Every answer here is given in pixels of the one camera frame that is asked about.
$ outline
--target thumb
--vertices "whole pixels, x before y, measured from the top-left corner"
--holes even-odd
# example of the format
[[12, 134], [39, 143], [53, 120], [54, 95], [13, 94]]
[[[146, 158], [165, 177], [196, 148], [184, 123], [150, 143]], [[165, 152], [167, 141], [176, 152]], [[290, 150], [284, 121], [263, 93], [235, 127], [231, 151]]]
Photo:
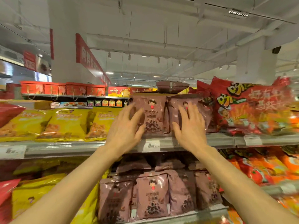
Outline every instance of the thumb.
[[138, 140], [138, 142], [140, 141], [144, 131], [145, 131], [145, 124], [141, 125], [135, 134], [135, 139]]
[[173, 131], [176, 136], [176, 139], [178, 140], [182, 136], [182, 132], [180, 130], [180, 126], [176, 122], [172, 122]]

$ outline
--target forearm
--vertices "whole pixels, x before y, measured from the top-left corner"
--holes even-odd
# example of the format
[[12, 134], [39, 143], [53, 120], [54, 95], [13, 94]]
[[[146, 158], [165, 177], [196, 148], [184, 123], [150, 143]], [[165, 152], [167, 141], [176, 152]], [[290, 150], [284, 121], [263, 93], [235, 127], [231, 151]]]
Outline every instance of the forearm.
[[195, 156], [215, 177], [246, 223], [298, 223], [294, 215], [228, 162], [216, 149], [207, 146], [204, 154]]
[[85, 162], [12, 223], [70, 223], [103, 173], [118, 158], [113, 151], [106, 146], [99, 147]]

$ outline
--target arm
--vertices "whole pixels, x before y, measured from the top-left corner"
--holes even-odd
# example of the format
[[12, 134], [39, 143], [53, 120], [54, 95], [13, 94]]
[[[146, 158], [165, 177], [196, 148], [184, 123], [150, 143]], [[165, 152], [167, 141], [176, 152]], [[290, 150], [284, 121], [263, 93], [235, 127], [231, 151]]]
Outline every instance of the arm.
[[70, 223], [103, 173], [121, 155], [139, 143], [145, 126], [141, 126], [137, 132], [136, 129], [143, 109], [140, 109], [132, 120], [129, 120], [132, 107], [133, 105], [129, 105], [119, 113], [110, 128], [104, 146], [99, 147], [94, 154], [59, 182], [48, 194], [11, 223]]
[[299, 223], [296, 216], [235, 168], [215, 148], [207, 145], [204, 119], [196, 105], [189, 105], [189, 116], [182, 107], [180, 107], [180, 112], [182, 130], [176, 123], [173, 123], [178, 142], [205, 165], [246, 223]]

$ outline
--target black speaker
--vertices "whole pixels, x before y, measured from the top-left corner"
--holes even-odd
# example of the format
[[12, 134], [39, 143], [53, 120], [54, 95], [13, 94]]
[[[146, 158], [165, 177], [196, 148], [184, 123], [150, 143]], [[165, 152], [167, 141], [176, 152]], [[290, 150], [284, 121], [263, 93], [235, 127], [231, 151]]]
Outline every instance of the black speaker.
[[272, 49], [272, 53], [273, 53], [273, 54], [278, 54], [279, 51], [280, 51], [280, 49], [281, 49], [281, 46], [276, 47], [276, 48]]

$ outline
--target cartoon girl's black hair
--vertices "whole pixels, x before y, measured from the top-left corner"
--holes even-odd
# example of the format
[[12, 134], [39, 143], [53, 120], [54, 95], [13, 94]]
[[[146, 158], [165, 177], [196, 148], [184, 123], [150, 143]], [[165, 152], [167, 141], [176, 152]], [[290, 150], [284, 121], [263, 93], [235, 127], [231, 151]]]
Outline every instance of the cartoon girl's black hair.
[[147, 103], [150, 104], [150, 102], [154, 103], [155, 105], [157, 104], [155, 100], [149, 100]]
[[150, 184], [151, 184], [151, 183], [155, 183], [155, 184], [157, 184], [156, 180], [153, 180], [153, 179], [150, 180]]

